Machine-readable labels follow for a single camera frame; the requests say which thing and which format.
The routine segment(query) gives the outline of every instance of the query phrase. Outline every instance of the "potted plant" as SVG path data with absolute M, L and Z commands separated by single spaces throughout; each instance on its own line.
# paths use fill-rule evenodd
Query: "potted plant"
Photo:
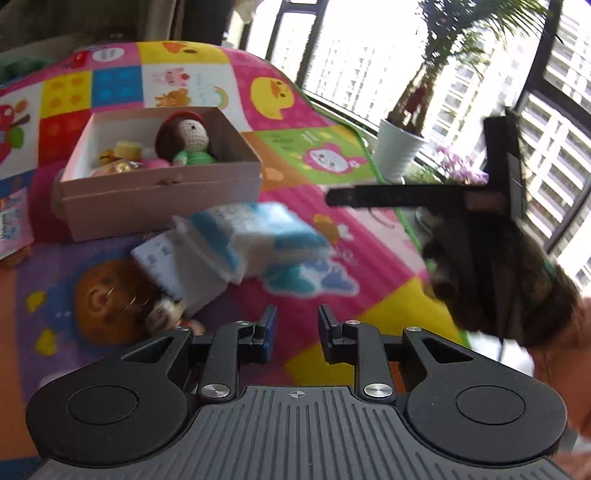
M 374 162 L 388 181 L 399 181 L 426 143 L 423 125 L 439 74 L 454 60 L 474 68 L 487 63 L 482 35 L 539 33 L 547 14 L 538 0 L 420 0 L 427 27 L 423 62 L 396 106 L 381 121 Z

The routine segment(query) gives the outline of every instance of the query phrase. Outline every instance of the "blanket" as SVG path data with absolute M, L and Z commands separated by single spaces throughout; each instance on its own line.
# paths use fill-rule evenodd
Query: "blanket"
M 353 129 L 316 112 L 275 67 L 244 51 L 182 41 L 90 48 L 0 89 L 0 197 L 28 189 L 35 237 L 32 257 L 0 273 L 0 478 L 17 478 L 37 461 L 24 421 L 35 391 L 108 352 L 78 332 L 80 279 L 92 283 L 92 272 L 104 274 L 142 242 L 72 244 L 51 208 L 54 178 L 94 112 L 155 106 L 219 107 L 263 162 L 261 200 L 285 203 L 334 247 L 328 260 L 231 286 L 197 314 L 215 331 L 277 305 L 274 359 L 244 368 L 244 383 L 352 383 L 351 367 L 322 357 L 323 303 L 341 321 L 359 319 L 383 333 L 419 325 L 462 341 L 447 310 L 423 294 L 425 265 L 392 209 L 324 204 L 327 186 L 376 182 L 371 156 Z

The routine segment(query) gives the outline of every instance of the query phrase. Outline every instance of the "cardboard box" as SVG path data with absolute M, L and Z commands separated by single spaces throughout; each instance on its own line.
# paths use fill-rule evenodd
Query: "cardboard box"
M 182 111 L 203 118 L 216 163 L 90 177 L 99 153 L 119 140 L 140 143 L 144 158 L 156 158 L 156 132 L 170 115 Z M 169 228 L 173 215 L 185 217 L 225 203 L 256 202 L 260 189 L 261 160 L 214 107 L 94 113 L 60 182 L 63 212 L 77 242 Z

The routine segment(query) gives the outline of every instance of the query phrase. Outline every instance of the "cartoon rabbit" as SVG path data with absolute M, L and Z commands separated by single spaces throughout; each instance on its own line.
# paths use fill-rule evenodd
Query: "cartoon rabbit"
M 155 82 L 166 83 L 171 87 L 186 87 L 187 80 L 191 76 L 185 73 L 182 67 L 179 67 L 176 69 L 166 69 L 163 73 L 154 73 L 152 78 Z

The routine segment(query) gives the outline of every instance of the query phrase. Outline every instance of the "crochet doll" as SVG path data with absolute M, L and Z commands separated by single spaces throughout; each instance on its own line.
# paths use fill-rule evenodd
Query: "crochet doll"
M 156 155 L 175 167 L 214 163 L 215 159 L 207 153 L 208 147 L 203 120 L 193 112 L 172 114 L 156 134 Z

